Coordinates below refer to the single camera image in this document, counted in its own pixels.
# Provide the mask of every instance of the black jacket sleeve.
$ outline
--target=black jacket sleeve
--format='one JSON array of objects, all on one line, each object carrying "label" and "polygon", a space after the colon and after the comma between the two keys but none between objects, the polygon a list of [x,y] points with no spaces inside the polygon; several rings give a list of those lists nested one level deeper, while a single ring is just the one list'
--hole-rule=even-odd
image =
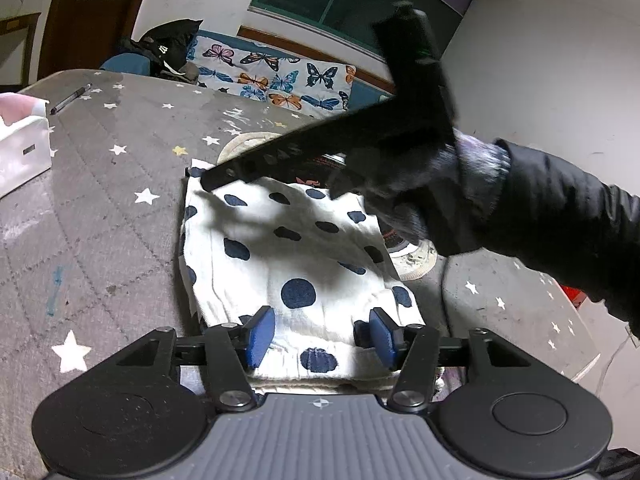
[{"label": "black jacket sleeve", "polygon": [[562,158],[497,144],[509,152],[511,169],[479,234],[482,245],[580,288],[592,301],[604,299],[640,335],[640,198]]}]

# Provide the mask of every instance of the wooden door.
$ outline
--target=wooden door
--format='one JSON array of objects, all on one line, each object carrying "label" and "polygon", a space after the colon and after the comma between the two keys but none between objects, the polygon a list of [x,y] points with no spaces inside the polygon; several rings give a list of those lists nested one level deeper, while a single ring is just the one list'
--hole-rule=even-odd
[{"label": "wooden door", "polygon": [[98,68],[130,37],[142,0],[52,0],[38,78],[70,68]]}]

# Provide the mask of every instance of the brown door frame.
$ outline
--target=brown door frame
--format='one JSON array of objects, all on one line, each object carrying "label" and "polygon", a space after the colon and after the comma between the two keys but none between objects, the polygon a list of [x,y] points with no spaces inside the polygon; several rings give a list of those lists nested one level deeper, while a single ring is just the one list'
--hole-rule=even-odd
[{"label": "brown door frame", "polygon": [[[44,28],[44,34],[42,36],[42,46],[40,47],[40,61],[38,63],[38,79],[51,74],[54,69],[54,61],[56,53],[50,48],[54,44],[56,39],[56,23],[58,20],[72,19],[71,16],[65,16],[65,2],[64,0],[51,0],[49,6],[49,13],[47,15],[47,23]],[[133,32],[133,27],[136,23],[138,11],[142,0],[131,0],[127,15],[124,21],[124,26],[120,33],[121,36],[130,38]]]}]

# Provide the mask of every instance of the metal screw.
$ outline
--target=metal screw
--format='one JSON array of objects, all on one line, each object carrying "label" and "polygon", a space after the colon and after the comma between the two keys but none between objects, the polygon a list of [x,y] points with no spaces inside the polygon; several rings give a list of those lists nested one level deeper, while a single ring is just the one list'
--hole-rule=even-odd
[{"label": "metal screw", "polygon": [[232,408],[242,408],[251,402],[251,397],[248,393],[242,392],[241,390],[229,390],[220,395],[220,402]]},{"label": "metal screw", "polygon": [[414,392],[413,390],[403,390],[401,392],[394,393],[394,402],[398,406],[414,408],[415,406],[420,406],[424,402],[424,395],[420,392]]}]

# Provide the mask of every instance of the star print tablecloth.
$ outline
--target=star print tablecloth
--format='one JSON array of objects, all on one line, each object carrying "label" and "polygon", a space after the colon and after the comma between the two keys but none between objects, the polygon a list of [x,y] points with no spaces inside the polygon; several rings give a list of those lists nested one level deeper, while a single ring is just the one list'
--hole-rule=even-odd
[{"label": "star print tablecloth", "polygon": [[[191,159],[215,162],[237,134],[312,120],[205,88],[94,70],[55,74],[26,93],[53,105],[88,82],[89,93],[49,118],[51,170],[0,199],[0,478],[44,475],[31,415],[85,366],[158,326],[199,332],[177,266]],[[440,258],[406,284],[425,322],[441,328],[442,267]],[[569,377],[597,356],[553,280],[512,258],[454,258],[445,286],[457,335],[486,326]]]}]

